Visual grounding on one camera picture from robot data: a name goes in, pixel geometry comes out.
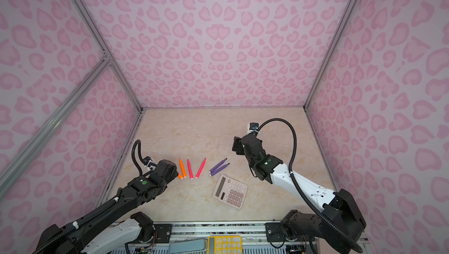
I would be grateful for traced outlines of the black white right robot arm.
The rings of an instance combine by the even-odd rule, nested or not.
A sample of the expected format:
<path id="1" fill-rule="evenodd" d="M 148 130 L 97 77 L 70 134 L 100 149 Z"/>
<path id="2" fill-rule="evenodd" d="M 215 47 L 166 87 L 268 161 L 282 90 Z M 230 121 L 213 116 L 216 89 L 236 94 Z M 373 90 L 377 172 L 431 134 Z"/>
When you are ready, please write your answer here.
<path id="1" fill-rule="evenodd" d="M 357 243 L 367 224 L 353 196 L 346 190 L 333 191 L 294 172 L 281 159 L 269 155 L 256 135 L 235 137 L 232 151 L 243 155 L 256 178 L 281 187 L 303 200 L 312 213 L 291 210 L 280 222 L 285 239 L 324 239 L 341 254 L 362 253 Z"/>

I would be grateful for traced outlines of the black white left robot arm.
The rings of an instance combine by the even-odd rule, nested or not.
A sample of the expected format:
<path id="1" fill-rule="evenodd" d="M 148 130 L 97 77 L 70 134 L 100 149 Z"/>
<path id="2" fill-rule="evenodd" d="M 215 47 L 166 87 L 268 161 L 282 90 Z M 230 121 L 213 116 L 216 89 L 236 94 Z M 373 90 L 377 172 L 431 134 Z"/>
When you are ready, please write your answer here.
<path id="1" fill-rule="evenodd" d="M 45 229 L 40 236 L 36 254 L 84 254 L 88 244 L 121 216 L 154 200 L 168 183 L 178 177 L 176 165 L 161 160 L 155 169 L 128 182 L 117 194 L 90 213 L 58 227 Z"/>

